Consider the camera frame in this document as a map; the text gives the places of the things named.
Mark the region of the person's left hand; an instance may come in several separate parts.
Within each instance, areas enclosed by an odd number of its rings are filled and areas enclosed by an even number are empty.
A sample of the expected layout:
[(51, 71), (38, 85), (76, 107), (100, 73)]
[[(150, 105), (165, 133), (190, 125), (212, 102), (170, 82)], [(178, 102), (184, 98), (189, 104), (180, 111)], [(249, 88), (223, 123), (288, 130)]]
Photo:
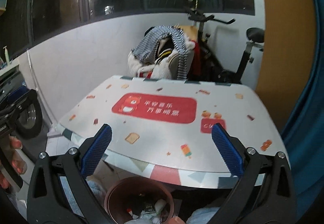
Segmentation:
[(18, 175), (23, 175), (28, 166), (26, 162), (22, 159), (22, 157), (19, 155), (17, 150), (22, 150), (22, 142), (16, 138), (15, 136), (8, 136), (9, 143), (10, 143), (10, 150), (12, 154), (11, 164), (12, 167), (15, 169)]

